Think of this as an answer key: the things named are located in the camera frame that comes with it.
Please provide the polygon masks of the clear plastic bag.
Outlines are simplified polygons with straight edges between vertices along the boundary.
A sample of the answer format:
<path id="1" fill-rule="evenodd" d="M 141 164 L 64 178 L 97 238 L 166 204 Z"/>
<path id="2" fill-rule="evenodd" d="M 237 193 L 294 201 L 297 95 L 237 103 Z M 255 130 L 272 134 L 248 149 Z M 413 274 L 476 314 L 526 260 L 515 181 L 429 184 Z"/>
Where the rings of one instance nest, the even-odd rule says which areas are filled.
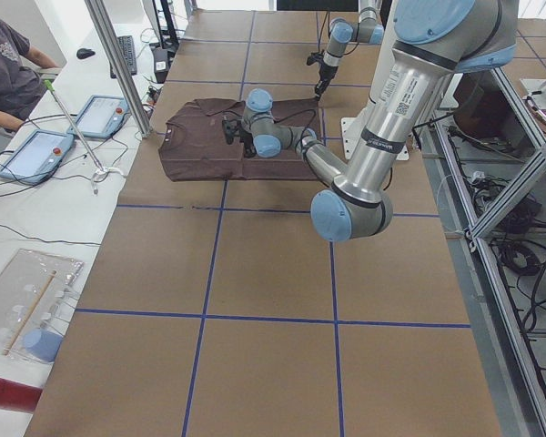
<path id="1" fill-rule="evenodd" d="M 63 337 L 80 297 L 74 285 L 83 267 L 79 259 L 29 249 L 16 252 L 0 272 L 0 354 L 52 270 L 57 271 L 56 277 L 9 354 L 39 360 L 23 346 L 23 337 L 33 329 L 50 330 Z"/>

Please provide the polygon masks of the aluminium frame post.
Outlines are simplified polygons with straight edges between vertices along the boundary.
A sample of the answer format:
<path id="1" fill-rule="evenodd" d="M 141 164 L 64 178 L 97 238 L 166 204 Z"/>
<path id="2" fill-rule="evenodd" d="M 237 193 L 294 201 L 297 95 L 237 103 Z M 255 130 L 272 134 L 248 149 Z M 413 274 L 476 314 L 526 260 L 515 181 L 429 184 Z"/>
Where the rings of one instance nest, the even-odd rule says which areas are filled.
<path id="1" fill-rule="evenodd" d="M 85 0 L 85 4 L 107 59 L 116 73 L 116 79 L 129 105 L 132 117 L 136 121 L 141 137 L 146 138 L 152 132 L 152 127 L 139 98 L 136 84 L 128 71 L 126 61 L 117 41 L 113 23 L 104 6 L 104 2 L 101 0 Z"/>

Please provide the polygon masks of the black computer mouse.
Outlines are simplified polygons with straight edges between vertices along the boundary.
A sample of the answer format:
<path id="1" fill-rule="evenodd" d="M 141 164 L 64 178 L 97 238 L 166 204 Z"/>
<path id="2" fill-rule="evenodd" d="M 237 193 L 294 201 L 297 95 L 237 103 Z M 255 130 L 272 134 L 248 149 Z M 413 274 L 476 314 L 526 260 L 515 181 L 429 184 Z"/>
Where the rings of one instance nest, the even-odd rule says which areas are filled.
<path id="1" fill-rule="evenodd" d="M 87 59 L 90 56 L 94 56 L 96 52 L 93 49 L 81 47 L 76 51 L 76 57 L 78 59 Z"/>

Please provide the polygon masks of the brown t-shirt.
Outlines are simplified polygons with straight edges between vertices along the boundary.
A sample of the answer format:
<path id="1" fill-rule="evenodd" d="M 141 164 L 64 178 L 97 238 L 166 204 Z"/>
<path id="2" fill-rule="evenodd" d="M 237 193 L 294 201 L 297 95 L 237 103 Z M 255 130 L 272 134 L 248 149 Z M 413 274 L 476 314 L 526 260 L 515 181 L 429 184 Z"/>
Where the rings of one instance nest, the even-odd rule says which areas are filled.
<path id="1" fill-rule="evenodd" d="M 158 155 L 173 181 L 217 179 L 314 180 L 308 165 L 292 150 L 273 158 L 245 156 L 245 145 L 226 141 L 222 122 L 233 121 L 245 103 L 226 98 L 198 98 L 184 104 L 167 121 Z"/>

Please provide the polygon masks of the blue teach pendant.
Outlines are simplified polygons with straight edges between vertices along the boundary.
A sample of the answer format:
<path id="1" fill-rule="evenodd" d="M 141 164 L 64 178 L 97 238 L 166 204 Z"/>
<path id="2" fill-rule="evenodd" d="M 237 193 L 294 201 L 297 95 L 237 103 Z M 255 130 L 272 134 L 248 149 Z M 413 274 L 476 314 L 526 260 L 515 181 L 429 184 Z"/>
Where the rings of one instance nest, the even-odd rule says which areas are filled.
<path id="1" fill-rule="evenodd" d="M 123 97 L 92 95 L 75 123 L 85 138 L 109 139 L 123 126 L 128 111 Z"/>
<path id="2" fill-rule="evenodd" d="M 71 134 L 35 130 L 4 164 L 0 164 L 0 178 L 29 186 L 51 178 L 74 140 Z"/>

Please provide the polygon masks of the red cylinder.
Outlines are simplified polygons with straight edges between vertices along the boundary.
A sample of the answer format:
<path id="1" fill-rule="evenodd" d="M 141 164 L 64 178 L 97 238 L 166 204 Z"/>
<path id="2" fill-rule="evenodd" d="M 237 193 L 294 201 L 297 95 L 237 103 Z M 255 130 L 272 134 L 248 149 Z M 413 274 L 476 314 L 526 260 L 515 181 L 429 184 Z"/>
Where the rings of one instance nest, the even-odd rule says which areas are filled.
<path id="1" fill-rule="evenodd" d="M 41 395 L 41 388 L 0 378 L 1 410 L 32 413 Z"/>

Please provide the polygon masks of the person in grey shirt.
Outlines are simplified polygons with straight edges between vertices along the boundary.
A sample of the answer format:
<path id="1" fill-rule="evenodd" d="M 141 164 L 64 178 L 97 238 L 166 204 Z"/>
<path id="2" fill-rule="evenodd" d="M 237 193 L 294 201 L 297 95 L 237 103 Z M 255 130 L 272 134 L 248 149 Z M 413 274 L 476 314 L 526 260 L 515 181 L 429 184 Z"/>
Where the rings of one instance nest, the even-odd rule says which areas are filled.
<path id="1" fill-rule="evenodd" d="M 43 69 L 56 68 L 56 62 L 32 46 L 29 39 L 0 18 L 0 127 L 18 130 L 33 111 L 46 85 L 23 59 Z"/>

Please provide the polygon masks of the black keyboard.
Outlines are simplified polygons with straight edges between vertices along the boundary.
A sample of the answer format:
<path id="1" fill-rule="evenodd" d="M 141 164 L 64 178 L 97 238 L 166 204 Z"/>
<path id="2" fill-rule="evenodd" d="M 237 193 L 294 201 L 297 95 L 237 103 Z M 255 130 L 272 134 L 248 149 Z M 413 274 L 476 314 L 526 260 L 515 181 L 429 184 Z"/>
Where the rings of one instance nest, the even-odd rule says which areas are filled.
<path id="1" fill-rule="evenodd" d="M 117 43 L 131 76 L 137 74 L 137 54 L 133 36 L 119 36 Z"/>

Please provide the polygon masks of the aluminium side frame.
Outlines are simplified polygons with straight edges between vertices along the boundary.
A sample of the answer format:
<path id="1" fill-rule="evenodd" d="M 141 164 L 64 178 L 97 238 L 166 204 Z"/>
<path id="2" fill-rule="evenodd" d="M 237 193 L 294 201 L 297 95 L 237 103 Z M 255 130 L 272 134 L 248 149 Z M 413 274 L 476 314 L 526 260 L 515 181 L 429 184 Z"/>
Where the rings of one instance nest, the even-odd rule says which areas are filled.
<path id="1" fill-rule="evenodd" d="M 506 436 L 546 436 L 546 111 L 517 59 L 457 75 L 413 129 Z"/>

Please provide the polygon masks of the far blue teach pendant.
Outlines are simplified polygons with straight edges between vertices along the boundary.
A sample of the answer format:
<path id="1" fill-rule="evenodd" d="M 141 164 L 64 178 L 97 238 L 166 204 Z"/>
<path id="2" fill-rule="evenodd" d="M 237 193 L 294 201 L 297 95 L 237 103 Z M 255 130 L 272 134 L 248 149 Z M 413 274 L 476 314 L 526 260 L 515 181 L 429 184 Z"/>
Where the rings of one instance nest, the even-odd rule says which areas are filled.
<path id="1" fill-rule="evenodd" d="M 109 139 L 123 126 L 128 111 L 123 97 L 92 95 L 75 123 L 85 138 Z"/>

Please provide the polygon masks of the silver rod green tip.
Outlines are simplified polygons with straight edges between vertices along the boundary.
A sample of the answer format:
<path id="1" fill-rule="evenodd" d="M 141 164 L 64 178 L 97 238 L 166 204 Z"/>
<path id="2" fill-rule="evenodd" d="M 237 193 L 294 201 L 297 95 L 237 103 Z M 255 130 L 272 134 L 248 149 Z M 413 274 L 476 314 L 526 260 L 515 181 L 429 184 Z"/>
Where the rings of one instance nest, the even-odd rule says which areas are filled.
<path id="1" fill-rule="evenodd" d="M 90 184 L 91 184 L 91 187 L 93 189 L 94 194 L 97 195 L 98 192 L 99 192 L 99 188 L 98 188 L 97 184 L 102 182 L 109 174 L 116 173 L 116 174 L 119 174 L 122 178 L 126 178 L 126 174 L 120 168 L 106 167 L 101 163 L 101 161 L 97 158 L 94 150 L 89 146 L 89 144 L 86 141 L 83 133 L 79 130 L 78 126 L 76 125 L 75 119 L 68 112 L 66 106 L 64 105 L 64 103 L 62 102 L 62 100 L 60 99 L 58 94 L 56 93 L 56 91 L 55 91 L 55 89 L 54 89 L 54 87 L 52 85 L 52 82 L 50 80 L 48 80 L 48 79 L 45 79 L 44 83 L 45 83 L 45 86 L 46 86 L 47 90 L 50 92 L 51 96 L 54 98 L 56 103 L 59 105 L 61 111 L 64 113 L 64 115 L 65 115 L 66 119 L 68 120 L 68 122 L 70 124 L 70 127 L 72 128 L 74 134 L 78 137 L 78 139 L 80 140 L 80 142 L 82 143 L 82 145 L 86 149 L 87 154 L 91 157 L 91 159 L 93 160 L 93 162 L 94 162 L 94 164 L 96 166 L 94 174 L 90 178 Z"/>

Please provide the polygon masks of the black box white label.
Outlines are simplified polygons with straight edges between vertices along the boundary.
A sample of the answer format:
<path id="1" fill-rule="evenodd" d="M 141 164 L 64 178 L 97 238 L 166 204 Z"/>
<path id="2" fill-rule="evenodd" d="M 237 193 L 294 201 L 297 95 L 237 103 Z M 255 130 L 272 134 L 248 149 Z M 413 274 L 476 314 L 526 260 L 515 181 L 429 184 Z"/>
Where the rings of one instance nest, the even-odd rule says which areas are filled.
<path id="1" fill-rule="evenodd" d="M 164 84 L 169 72 L 169 55 L 168 51 L 161 47 L 156 47 L 152 50 L 154 60 L 154 75 L 158 84 Z"/>

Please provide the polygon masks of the near blue teach pendant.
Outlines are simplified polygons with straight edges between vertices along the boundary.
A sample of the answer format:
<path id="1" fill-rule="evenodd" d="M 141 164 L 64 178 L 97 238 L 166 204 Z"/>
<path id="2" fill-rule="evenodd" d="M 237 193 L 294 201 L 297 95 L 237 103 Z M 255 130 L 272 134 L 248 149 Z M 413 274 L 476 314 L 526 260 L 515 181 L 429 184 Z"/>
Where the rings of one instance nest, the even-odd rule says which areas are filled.
<path id="1" fill-rule="evenodd" d="M 4 164 L 0 164 L 0 178 L 29 186 L 51 178 L 74 140 L 71 134 L 35 130 Z"/>

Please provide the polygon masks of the wooden stick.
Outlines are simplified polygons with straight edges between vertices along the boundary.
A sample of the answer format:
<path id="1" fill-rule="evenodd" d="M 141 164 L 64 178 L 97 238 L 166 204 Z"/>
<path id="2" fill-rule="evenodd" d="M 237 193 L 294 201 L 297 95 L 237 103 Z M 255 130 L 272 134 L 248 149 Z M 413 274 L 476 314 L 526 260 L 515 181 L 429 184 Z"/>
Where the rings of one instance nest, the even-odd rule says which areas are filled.
<path id="1" fill-rule="evenodd" d="M 3 347 L 3 352 L 2 354 L 4 356 L 7 356 L 10 351 L 12 350 L 13 346 L 15 345 L 18 337 L 20 336 L 22 330 L 24 329 L 25 325 L 28 323 L 29 319 L 31 318 L 31 316 L 33 315 L 37 305 L 40 303 L 40 300 L 43 298 L 43 296 L 45 295 L 46 291 L 48 290 L 48 288 L 50 287 L 53 279 L 56 277 L 56 273 L 57 271 L 56 270 L 52 270 L 51 273 L 49 274 L 49 277 L 46 281 L 46 283 L 42 286 L 42 288 L 37 292 L 36 294 L 36 297 L 34 298 L 32 304 L 27 308 L 25 314 L 24 314 L 24 317 L 20 320 L 20 323 L 18 325 L 18 327 L 16 328 L 12 338 L 10 339 L 10 341 L 6 344 L 5 347 Z"/>

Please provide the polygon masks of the light blue cup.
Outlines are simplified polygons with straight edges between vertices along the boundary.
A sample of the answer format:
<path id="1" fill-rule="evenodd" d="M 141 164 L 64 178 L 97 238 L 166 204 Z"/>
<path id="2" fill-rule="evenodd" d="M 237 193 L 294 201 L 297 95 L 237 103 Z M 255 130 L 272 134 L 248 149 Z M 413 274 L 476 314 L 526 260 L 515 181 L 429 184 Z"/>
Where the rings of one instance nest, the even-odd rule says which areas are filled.
<path id="1" fill-rule="evenodd" d="M 53 362 L 63 342 L 63 337 L 50 330 L 33 329 L 23 337 L 24 348 L 36 358 Z"/>

